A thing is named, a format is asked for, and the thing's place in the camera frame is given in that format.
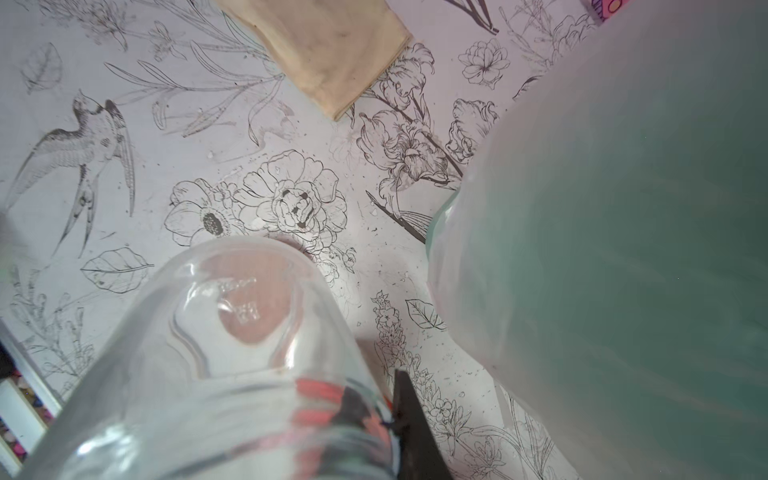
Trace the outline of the red lid peanut jar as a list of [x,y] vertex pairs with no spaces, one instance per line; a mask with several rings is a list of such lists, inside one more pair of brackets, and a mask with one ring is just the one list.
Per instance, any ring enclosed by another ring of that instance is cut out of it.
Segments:
[[308,405],[291,423],[305,433],[292,479],[394,479],[392,439],[380,410],[350,386],[307,377],[295,381]]

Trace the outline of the peanut jar clear plastic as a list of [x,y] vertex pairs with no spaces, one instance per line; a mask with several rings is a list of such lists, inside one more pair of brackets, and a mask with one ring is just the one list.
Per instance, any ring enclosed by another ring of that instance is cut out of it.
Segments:
[[[222,255],[284,256],[291,310],[244,344],[218,316]],[[300,378],[350,386],[391,413],[317,265],[296,246],[228,237],[190,248],[143,287],[26,460],[24,479],[292,479]]]

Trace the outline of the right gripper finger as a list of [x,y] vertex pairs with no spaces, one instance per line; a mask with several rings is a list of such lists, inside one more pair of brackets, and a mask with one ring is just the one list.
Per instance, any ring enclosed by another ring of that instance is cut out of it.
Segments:
[[416,389],[406,371],[396,370],[393,390],[393,421],[389,429],[400,445],[400,480],[451,480],[453,478],[437,446]]

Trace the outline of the brown jar lid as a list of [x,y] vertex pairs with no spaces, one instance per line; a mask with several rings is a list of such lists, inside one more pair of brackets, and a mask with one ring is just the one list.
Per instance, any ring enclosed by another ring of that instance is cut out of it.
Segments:
[[241,250],[222,255],[216,273],[226,279],[218,301],[224,329],[238,341],[258,344],[269,337],[291,310],[292,279],[288,260],[276,253]]

